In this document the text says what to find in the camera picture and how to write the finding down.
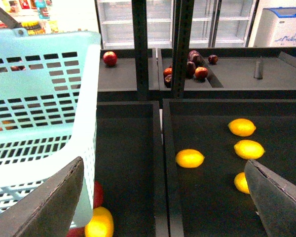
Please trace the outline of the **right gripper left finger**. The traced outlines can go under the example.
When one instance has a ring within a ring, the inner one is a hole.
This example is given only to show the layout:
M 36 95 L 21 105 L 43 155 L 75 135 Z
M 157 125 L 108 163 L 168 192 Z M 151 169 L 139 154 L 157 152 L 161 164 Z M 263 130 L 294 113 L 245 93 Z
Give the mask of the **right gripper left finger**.
M 65 237 L 79 201 L 83 176 L 83 159 L 77 157 L 0 214 L 0 237 Z

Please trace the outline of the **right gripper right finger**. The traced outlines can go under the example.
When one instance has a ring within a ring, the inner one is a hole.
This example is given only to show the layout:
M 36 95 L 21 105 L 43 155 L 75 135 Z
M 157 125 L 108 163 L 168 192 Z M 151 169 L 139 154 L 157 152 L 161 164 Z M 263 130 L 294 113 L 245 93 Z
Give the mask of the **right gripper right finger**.
M 269 237 L 296 237 L 296 185 L 254 159 L 245 164 L 250 196 Z

